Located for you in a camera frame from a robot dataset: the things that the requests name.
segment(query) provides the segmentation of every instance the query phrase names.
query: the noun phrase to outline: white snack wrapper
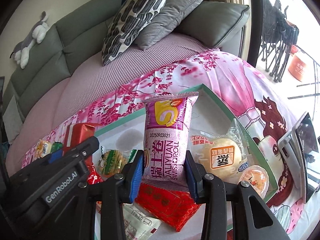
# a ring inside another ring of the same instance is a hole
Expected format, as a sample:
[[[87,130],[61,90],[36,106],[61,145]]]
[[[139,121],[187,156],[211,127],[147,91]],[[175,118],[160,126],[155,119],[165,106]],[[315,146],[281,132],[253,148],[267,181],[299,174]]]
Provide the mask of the white snack wrapper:
[[[147,217],[132,204],[123,205],[123,217],[128,240],[147,240],[161,224],[161,220]]]

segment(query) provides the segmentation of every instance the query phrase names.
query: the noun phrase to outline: snack package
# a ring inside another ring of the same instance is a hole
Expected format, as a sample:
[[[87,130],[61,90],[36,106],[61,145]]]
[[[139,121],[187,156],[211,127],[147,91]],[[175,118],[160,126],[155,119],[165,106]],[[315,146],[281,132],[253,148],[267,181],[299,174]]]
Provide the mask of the snack package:
[[[237,119],[233,120],[225,135],[190,129],[189,139],[195,162],[223,181],[237,184],[242,172],[252,164],[251,158],[248,158],[249,144]]]
[[[201,205],[188,192],[165,190],[141,184],[135,202],[180,232]]]
[[[49,154],[51,151],[51,147],[52,143],[44,140],[39,140],[33,160],[43,158],[44,156]]]
[[[95,127],[99,124],[96,123],[76,123],[70,124],[67,127],[66,137],[63,144],[63,154],[67,151],[71,150],[73,147],[82,143],[84,140],[94,135]],[[85,164],[89,169],[89,176],[87,178],[87,182],[89,184],[103,182],[104,180],[97,173],[93,163],[92,163],[92,155],[89,156],[85,160]]]
[[[269,187],[269,175],[264,168],[258,165],[250,166],[242,173],[239,182],[242,180],[248,181],[261,198],[266,196]]]
[[[198,92],[190,92],[143,101],[146,106],[144,183],[172,190],[188,189],[183,164],[191,110],[197,98]]]
[[[123,205],[123,218],[128,240],[147,240],[161,224],[161,220],[147,217],[132,204]]]
[[[53,153],[53,152],[55,152],[55,151],[58,151],[58,150],[60,150],[62,147],[63,147],[63,144],[62,144],[61,142],[54,142],[54,143],[52,144],[50,153]]]
[[[120,173],[128,162],[131,162],[138,150],[129,152],[120,152],[118,150],[105,150],[103,146],[100,148],[101,158],[98,162],[98,171],[101,176],[109,178],[116,173]]]

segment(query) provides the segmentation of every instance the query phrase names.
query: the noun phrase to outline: stuffed animal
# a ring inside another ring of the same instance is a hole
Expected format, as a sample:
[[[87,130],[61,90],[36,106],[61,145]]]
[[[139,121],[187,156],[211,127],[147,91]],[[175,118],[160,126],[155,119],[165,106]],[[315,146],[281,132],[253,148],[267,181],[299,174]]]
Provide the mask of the stuffed animal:
[[[42,12],[40,21],[33,25],[32,29],[28,33],[27,37],[20,41],[13,49],[10,58],[13,59],[21,66],[22,69],[28,64],[29,52],[36,43],[41,43],[45,37],[46,32],[49,30],[49,26],[46,21],[48,19],[46,12]]]

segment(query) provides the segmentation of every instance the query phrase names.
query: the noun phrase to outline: pink floral blanket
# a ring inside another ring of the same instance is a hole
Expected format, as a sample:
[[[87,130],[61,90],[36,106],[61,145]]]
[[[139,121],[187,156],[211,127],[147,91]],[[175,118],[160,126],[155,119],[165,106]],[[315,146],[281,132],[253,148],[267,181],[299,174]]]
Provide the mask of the pink floral blanket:
[[[178,93],[202,83],[239,118],[268,160],[279,186],[268,206],[290,238],[302,239],[308,230],[310,234],[315,226],[312,226],[313,218],[319,221],[320,197],[313,196],[308,205],[302,203],[277,148],[277,141],[295,124],[297,117],[263,74],[229,53],[209,50],[146,73],[99,98],[43,139],[63,142],[69,124],[94,122],[103,127],[143,108],[143,99]],[[32,161],[35,148],[26,153],[23,167]]]

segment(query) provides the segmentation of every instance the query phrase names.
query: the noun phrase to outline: pastry in plastic bag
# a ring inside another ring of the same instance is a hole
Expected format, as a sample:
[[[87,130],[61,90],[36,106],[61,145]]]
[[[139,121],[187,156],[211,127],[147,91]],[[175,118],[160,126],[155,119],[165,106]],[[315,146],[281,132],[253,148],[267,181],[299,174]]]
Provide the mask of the pastry in plastic bag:
[[[237,143],[229,138],[217,138],[212,144],[202,144],[199,163],[205,170],[225,180],[236,174],[242,160]]]
[[[121,152],[118,150],[105,150],[102,146],[97,170],[101,176],[109,178],[116,173],[120,173],[123,167],[134,159],[136,153],[137,150],[135,149],[129,152]]]
[[[249,166],[249,152],[247,139],[237,119],[232,121],[227,134],[190,129],[189,138],[195,162],[223,181],[238,183],[241,173]]]

